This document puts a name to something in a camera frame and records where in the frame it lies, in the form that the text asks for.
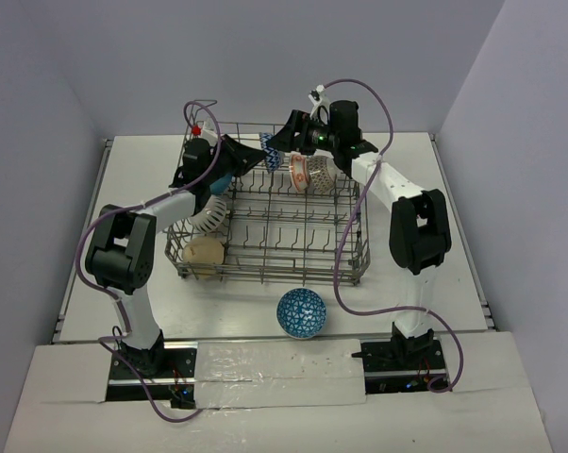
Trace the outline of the red patterned bowl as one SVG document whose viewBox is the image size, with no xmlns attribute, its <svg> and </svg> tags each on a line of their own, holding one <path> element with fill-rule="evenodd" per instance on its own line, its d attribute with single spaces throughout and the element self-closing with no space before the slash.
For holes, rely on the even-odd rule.
<svg viewBox="0 0 568 453">
<path fill-rule="evenodd" d="M 278 170 L 282 163 L 283 158 L 281 153 L 268 145 L 268 142 L 273 138 L 272 134 L 267 132 L 259 133 L 259 144 L 265 153 L 264 164 L 268 173 L 272 174 Z"/>
</svg>

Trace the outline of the orange floral bowl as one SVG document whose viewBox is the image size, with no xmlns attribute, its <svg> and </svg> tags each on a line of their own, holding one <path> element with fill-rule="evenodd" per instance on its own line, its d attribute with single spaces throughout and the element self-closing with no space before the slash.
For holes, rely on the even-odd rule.
<svg viewBox="0 0 568 453">
<path fill-rule="evenodd" d="M 292 186 L 299 193 L 304 193 L 310 184 L 307 158 L 299 153 L 291 153 L 289 172 Z"/>
</svg>

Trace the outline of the plain blue bowl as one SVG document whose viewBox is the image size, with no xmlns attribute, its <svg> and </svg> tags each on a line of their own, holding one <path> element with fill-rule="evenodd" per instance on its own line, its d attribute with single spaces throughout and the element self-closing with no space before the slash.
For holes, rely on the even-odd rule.
<svg viewBox="0 0 568 453">
<path fill-rule="evenodd" d="M 210 192 L 212 195 L 219 196 L 224 193 L 230 186 L 232 175 L 225 175 L 210 184 Z"/>
</svg>

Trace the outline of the grey patterned bowl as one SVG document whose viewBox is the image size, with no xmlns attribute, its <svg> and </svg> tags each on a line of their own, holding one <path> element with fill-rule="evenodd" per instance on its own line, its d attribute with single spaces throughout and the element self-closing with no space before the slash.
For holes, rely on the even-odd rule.
<svg viewBox="0 0 568 453">
<path fill-rule="evenodd" d="M 311 156 L 307 159 L 310 182 L 318 193 L 329 193 L 336 180 L 336 167 L 331 158 Z"/>
</svg>

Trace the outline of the grey wire dish rack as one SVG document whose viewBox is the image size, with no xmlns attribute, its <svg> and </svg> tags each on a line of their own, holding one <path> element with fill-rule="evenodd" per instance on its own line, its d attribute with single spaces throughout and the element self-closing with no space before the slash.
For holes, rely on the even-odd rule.
<svg viewBox="0 0 568 453">
<path fill-rule="evenodd" d="M 222 199 L 226 215 L 210 237 L 224 248 L 220 264 L 192 262 L 188 243 L 202 237 L 189 221 L 166 230 L 165 255 L 181 277 L 357 285 L 370 265 L 367 210 L 349 218 L 361 186 L 337 174 L 333 187 L 297 191 L 287 161 L 269 172 L 264 163 L 233 177 Z"/>
</svg>

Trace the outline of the yellow bowl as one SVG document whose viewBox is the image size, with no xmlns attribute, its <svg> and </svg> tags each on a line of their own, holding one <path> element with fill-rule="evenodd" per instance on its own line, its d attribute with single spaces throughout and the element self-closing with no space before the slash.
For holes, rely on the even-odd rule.
<svg viewBox="0 0 568 453">
<path fill-rule="evenodd" d="M 191 239 L 183 249 L 182 261 L 191 277 L 207 279 L 217 274 L 217 266 L 225 260 L 223 244 L 209 236 Z"/>
</svg>

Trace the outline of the blue patterned bowl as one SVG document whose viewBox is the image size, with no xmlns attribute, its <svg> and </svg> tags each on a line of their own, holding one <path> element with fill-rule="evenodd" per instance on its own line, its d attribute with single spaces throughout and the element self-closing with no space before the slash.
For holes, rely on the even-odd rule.
<svg viewBox="0 0 568 453">
<path fill-rule="evenodd" d="M 307 288 L 292 289 L 279 299 L 276 320 L 289 337 L 308 340 L 317 336 L 325 327 L 326 304 L 315 291 Z"/>
</svg>

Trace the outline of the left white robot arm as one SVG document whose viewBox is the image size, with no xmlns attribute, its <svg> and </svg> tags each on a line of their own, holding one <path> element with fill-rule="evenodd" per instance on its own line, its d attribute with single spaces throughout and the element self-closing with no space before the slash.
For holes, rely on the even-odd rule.
<svg viewBox="0 0 568 453">
<path fill-rule="evenodd" d="M 224 177 L 241 177 L 265 160 L 262 149 L 228 135 L 192 138 L 183 144 L 182 163 L 167 193 L 133 207 L 108 204 L 90 224 L 79 244 L 86 247 L 76 271 L 84 283 L 114 302 L 123 336 L 117 340 L 121 361 L 144 377 L 166 364 L 164 336 L 149 300 L 147 282 L 159 232 L 199 213 L 209 202 L 211 186 Z"/>
</svg>

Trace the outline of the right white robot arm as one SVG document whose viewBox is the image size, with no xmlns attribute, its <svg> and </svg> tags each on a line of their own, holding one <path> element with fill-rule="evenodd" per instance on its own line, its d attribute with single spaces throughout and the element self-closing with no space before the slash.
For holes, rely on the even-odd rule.
<svg viewBox="0 0 568 453">
<path fill-rule="evenodd" d="M 328 111 L 325 121 L 323 109 Z M 362 185 L 361 193 L 375 196 L 390 214 L 389 250 L 405 273 L 407 291 L 401 305 L 390 310 L 395 316 L 392 350 L 385 360 L 403 369 L 415 367 L 434 341 L 426 318 L 432 313 L 437 272 L 452 245 L 443 192 L 420 187 L 384 160 L 383 151 L 363 137 L 355 101 L 318 103 L 310 112 L 295 109 L 267 144 L 293 156 L 330 153 L 336 167 Z"/>
</svg>

